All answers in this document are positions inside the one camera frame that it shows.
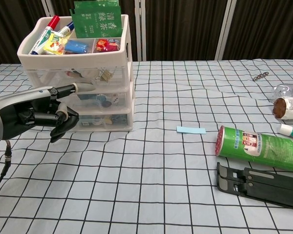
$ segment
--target brown lid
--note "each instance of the brown lid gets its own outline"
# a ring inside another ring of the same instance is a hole
[[[283,98],[278,98],[274,102],[273,114],[276,118],[282,118],[285,115],[287,104]]]

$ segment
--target table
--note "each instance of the table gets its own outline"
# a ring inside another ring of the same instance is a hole
[[[269,92],[293,83],[293,60],[136,62],[134,74],[131,132],[50,144],[50,128],[37,127],[11,140],[0,234],[293,234],[293,210],[218,191],[216,163],[293,173],[214,154],[221,125],[277,133]],[[19,64],[0,66],[0,96],[30,87]]]

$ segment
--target blue marker cap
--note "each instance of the blue marker cap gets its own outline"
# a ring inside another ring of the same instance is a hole
[[[74,23],[73,23],[73,21],[71,21],[71,22],[67,25],[67,27],[69,27],[69,29],[72,31],[72,30],[74,29]]]

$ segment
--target pringles can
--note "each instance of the pringles can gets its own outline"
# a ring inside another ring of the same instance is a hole
[[[293,139],[221,126],[215,154],[293,171]]]

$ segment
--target clear plastic bottle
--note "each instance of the clear plastic bottle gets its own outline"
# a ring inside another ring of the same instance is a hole
[[[293,84],[279,84],[272,90],[272,98],[293,97]]]

